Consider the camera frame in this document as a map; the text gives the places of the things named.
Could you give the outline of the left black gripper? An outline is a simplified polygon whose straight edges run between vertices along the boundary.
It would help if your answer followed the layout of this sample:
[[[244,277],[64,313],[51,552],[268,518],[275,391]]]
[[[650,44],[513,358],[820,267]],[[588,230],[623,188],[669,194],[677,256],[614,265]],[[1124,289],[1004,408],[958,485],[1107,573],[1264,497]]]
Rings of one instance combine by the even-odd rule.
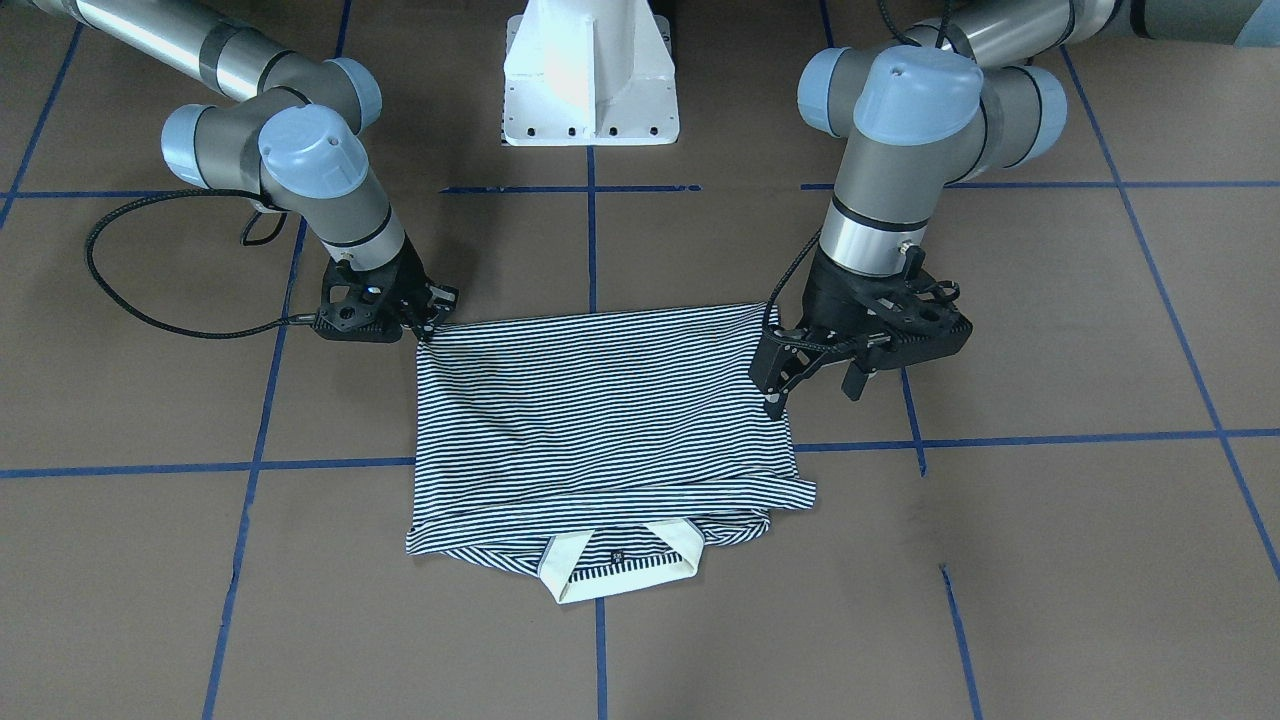
[[[850,361],[842,392],[859,401],[873,370],[899,369],[955,355],[973,323],[956,307],[959,287],[923,269],[925,252],[909,249],[905,266],[887,277],[861,275],[817,252],[803,293],[800,328],[765,325],[749,377],[772,420],[788,396],[820,368]]]

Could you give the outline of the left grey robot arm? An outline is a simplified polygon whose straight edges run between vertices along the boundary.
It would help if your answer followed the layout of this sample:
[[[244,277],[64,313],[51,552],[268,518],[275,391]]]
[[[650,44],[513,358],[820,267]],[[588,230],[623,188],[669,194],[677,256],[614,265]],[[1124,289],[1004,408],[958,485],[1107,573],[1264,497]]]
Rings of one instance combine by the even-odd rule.
[[[781,419],[794,388],[844,363],[861,397],[878,372],[959,352],[972,323],[959,287],[923,266],[947,184],[1043,155],[1068,120],[1062,83],[1032,59],[1111,29],[1142,38],[1277,45],[1275,1],[968,1],[897,27],[891,44],[818,53],[797,83],[803,119],[846,142],[792,329],[767,304],[749,375]]]

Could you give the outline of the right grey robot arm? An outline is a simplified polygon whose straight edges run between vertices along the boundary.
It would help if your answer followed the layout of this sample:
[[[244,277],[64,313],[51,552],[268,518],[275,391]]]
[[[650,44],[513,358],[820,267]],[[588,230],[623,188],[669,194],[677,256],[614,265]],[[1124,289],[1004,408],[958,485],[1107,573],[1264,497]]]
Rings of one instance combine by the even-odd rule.
[[[317,310],[296,322],[326,340],[425,342],[454,310],[434,283],[372,169],[360,136],[381,91],[349,58],[315,61],[195,1],[41,1],[200,81],[227,108],[175,109],[163,158],[184,197],[239,197],[259,213],[294,213],[329,256]]]

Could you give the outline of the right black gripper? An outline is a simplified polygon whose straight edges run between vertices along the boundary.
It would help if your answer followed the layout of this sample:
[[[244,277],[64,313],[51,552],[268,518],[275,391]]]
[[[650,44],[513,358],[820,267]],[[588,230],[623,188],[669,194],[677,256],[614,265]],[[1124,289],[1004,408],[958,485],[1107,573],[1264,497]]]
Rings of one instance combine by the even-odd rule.
[[[406,240],[389,263],[371,270],[329,260],[314,331],[332,341],[394,343],[408,329],[419,341],[429,341],[458,299],[456,287],[431,282]]]

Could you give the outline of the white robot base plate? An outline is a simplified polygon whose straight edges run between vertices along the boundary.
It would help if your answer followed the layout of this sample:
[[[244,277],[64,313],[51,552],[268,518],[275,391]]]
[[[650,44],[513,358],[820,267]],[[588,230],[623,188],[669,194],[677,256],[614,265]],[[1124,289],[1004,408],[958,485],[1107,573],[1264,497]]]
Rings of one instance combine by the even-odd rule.
[[[660,146],[681,133],[673,12],[660,1],[529,1],[506,23],[502,138]]]

